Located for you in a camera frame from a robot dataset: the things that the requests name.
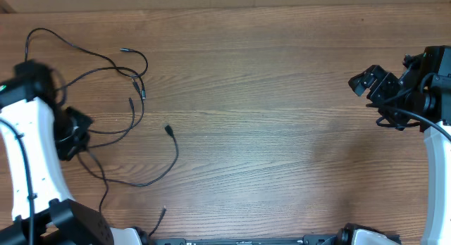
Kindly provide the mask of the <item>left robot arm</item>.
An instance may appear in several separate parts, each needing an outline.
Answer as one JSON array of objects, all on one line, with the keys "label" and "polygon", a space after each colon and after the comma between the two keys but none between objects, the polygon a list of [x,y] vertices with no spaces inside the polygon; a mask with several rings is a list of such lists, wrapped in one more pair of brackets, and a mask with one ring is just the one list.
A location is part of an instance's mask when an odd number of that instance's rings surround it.
[{"label": "left robot arm", "polygon": [[2,244],[149,244],[138,227],[117,229],[72,197],[61,161],[87,149],[92,120],[56,102],[51,69],[19,63],[1,83],[1,135],[13,184],[13,224]]}]

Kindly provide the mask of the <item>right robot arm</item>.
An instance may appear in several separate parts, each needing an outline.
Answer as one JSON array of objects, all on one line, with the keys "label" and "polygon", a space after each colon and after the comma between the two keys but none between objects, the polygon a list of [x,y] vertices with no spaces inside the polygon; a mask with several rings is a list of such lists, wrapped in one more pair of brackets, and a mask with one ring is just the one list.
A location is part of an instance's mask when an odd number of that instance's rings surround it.
[{"label": "right robot arm", "polygon": [[372,65],[348,85],[377,109],[380,127],[418,127],[428,158],[428,204],[422,244],[450,243],[450,47],[406,55],[401,77]]}]

